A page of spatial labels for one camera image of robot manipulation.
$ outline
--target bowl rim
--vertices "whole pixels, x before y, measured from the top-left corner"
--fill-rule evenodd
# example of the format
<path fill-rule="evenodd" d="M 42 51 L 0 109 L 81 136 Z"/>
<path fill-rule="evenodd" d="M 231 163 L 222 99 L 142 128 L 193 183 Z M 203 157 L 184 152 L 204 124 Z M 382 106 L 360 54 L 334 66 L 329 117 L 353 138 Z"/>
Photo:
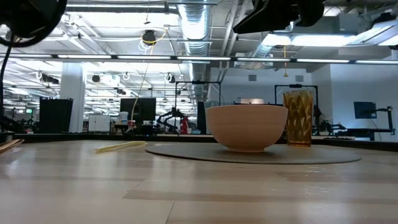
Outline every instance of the bowl rim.
<path fill-rule="evenodd" d="M 276 106 L 276 105 L 257 105 L 257 104 L 251 104 L 251 105 L 222 105 L 222 106 L 212 106 L 211 108 L 207 108 L 206 110 L 210 110 L 212 108 L 224 108 L 224 107 L 248 107 L 248 106 L 261 106 L 261 107 L 273 107 L 273 108 L 283 108 L 287 110 L 286 107 L 284 106 Z"/>

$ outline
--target red object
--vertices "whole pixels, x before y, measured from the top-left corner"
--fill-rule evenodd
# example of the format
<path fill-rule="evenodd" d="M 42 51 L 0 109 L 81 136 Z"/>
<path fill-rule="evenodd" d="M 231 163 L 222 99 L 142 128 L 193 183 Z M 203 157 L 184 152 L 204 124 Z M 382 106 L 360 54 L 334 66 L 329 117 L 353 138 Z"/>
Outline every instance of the red object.
<path fill-rule="evenodd" d="M 188 118 L 184 117 L 181 122 L 181 134 L 188 134 Z"/>

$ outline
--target amber drinking glass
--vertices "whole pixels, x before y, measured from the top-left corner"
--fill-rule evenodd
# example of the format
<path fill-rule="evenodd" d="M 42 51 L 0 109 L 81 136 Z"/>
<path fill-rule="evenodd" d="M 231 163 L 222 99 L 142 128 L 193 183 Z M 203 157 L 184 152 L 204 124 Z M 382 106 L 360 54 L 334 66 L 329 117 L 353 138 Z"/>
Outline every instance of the amber drinking glass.
<path fill-rule="evenodd" d="M 313 95 L 311 91 L 283 93 L 284 106 L 289 110 L 286 121 L 287 144 L 311 146 Z"/>

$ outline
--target ceiling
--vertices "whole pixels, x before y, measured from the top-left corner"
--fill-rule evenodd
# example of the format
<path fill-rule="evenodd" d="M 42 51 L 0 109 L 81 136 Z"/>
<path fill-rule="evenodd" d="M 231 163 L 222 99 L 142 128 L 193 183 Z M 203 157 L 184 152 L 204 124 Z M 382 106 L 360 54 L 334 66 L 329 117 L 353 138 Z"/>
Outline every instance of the ceiling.
<path fill-rule="evenodd" d="M 242 8 L 242 1 L 224 0 L 211 8 L 211 36 L 208 40 L 210 44 L 210 55 L 222 55 L 221 49 L 223 47 L 224 37 L 227 31 L 227 23 L 231 18 L 231 8 L 233 4 L 239 2 L 237 8 L 236 19 L 239 17 L 240 9 Z M 184 55 L 185 48 L 181 42 L 183 40 L 182 29 L 180 27 L 180 18 L 177 14 L 164 13 L 117 13 L 109 11 L 117 11 L 112 8 L 114 4 L 137 4 L 143 10 L 147 10 L 147 6 L 162 6 L 162 1 L 112 1 L 112 0 L 69 0 L 69 4 L 93 4 L 85 12 L 68 11 L 63 17 L 61 23 L 41 43 L 24 49 L 13 49 L 15 54 L 118 54 L 118 55 Z M 396 0 L 372 0 L 372 1 L 340 1 L 328 0 L 325 2 L 325 21 L 327 17 L 342 17 L 353 16 L 356 18 L 355 24 L 358 27 L 366 27 L 369 22 L 366 22 L 368 17 L 359 17 L 359 13 L 372 12 L 377 9 L 395 9 Z M 98 9 L 94 7 L 95 4 L 109 4 L 108 8 Z M 253 9 L 251 1 L 247 5 L 245 14 Z M 154 30 L 158 41 L 153 49 L 144 49 L 141 45 L 141 35 L 145 30 Z M 6 27 L 1 27 L 0 35 L 5 35 Z M 259 46 L 264 34 L 244 34 L 237 35 L 237 39 L 233 44 L 231 55 L 236 53 L 248 54 Z M 5 52 L 6 49 L 0 46 L 0 51 Z M 385 58 L 390 54 L 388 47 L 381 47 L 377 45 L 370 46 L 356 46 L 356 47 L 299 47 L 286 46 L 285 49 L 274 47 L 270 52 L 274 57 L 298 57 L 298 58 Z M 106 99 L 94 99 L 90 96 L 119 96 L 116 90 L 92 90 L 90 87 L 107 87 L 105 83 L 94 83 L 91 79 L 93 75 L 107 76 L 114 75 L 120 77 L 120 87 L 139 88 L 142 78 L 147 70 L 147 75 L 143 81 L 144 87 L 151 88 L 174 88 L 175 85 L 165 81 L 165 75 L 175 75 L 178 80 L 190 81 L 190 74 L 188 64 L 177 63 L 116 63 L 116 62 L 86 62 L 83 64 L 88 74 L 88 83 L 86 95 L 90 101 L 100 101 L 101 104 L 106 105 Z M 272 68 L 278 69 L 284 66 L 283 63 L 275 63 Z M 289 65 L 290 68 L 305 68 L 307 72 L 311 72 L 314 68 L 312 64 L 297 63 Z M 31 95 L 36 96 L 40 94 L 47 96 L 57 96 L 59 94 L 58 85 L 49 85 L 41 82 L 39 72 L 50 75 L 62 81 L 62 62 L 38 62 L 28 61 L 23 59 L 11 59 L 7 65 L 5 74 L 5 84 L 17 86 L 35 86 L 35 94 L 33 90 L 29 91 Z M 158 96 L 163 98 L 172 96 L 173 91 L 143 91 L 142 96 Z M 189 97 L 188 91 L 182 91 L 181 98 Z M 9 99 L 18 98 L 21 94 L 17 91 L 9 91 L 7 93 Z M 128 96 L 136 96 L 137 91 L 130 91 Z M 195 109 L 195 104 L 191 104 L 192 110 Z"/>

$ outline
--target wall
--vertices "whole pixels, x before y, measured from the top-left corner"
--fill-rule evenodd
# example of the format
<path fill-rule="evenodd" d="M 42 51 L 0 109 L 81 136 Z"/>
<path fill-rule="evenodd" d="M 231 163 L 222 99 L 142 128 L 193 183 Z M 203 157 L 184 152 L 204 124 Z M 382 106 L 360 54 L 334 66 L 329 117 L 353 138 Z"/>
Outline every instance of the wall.
<path fill-rule="evenodd" d="M 385 65 L 331 65 L 333 122 L 346 128 L 375 128 L 370 119 L 355 119 L 354 101 L 375 102 L 377 108 L 392 106 L 393 125 L 398 123 L 398 68 Z M 378 112 L 374 122 L 388 128 L 387 113 Z M 381 133 L 383 141 L 398 141 L 397 135 Z"/>
<path fill-rule="evenodd" d="M 311 74 L 312 85 L 318 86 L 319 109 L 325 119 L 333 119 L 330 65 L 325 65 Z"/>
<path fill-rule="evenodd" d="M 288 69 L 289 77 L 284 77 L 284 69 L 274 70 L 245 70 L 234 69 L 228 70 L 221 86 L 221 93 L 226 103 L 233 101 L 239 102 L 239 98 L 259 98 L 265 103 L 274 103 L 274 85 L 295 84 L 295 76 L 303 75 L 303 85 L 311 85 L 311 73 L 307 73 L 305 69 Z M 249 82 L 248 75 L 257 75 L 256 82 Z M 211 69 L 212 79 L 218 76 L 218 68 Z M 278 103 L 282 103 L 282 92 L 289 91 L 290 88 L 278 88 Z M 218 92 L 212 88 L 210 90 L 210 99 L 218 101 Z"/>

